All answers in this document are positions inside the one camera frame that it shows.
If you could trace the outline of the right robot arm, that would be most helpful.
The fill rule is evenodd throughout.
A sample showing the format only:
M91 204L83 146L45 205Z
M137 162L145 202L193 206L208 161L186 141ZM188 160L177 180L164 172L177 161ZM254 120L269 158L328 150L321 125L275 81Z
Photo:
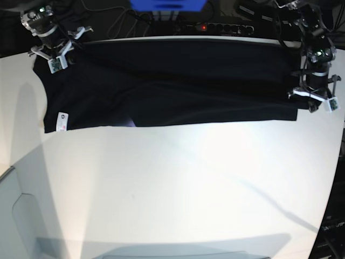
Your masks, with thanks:
M28 56L36 55L45 59L52 74L68 67L67 53L73 50L73 46L83 34L93 30L90 26L80 26L75 31L64 30L59 22L54 20L51 4L22 12L20 21L42 42L41 46L33 46L27 53Z

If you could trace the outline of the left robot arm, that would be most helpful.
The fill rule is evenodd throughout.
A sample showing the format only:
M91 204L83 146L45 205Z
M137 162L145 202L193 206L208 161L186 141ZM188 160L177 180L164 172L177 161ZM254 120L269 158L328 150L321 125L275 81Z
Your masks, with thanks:
M321 104L329 113L340 109L335 90L341 77L336 74L329 76L336 47L329 37L330 30L323 22L321 8L324 5L325 1L274 1L272 23L280 46L290 54L305 58L302 67L291 72L299 79L299 85L288 92L288 97L307 98L311 113L317 111ZM289 26L298 28L299 47L289 47L282 38L281 10L289 12Z

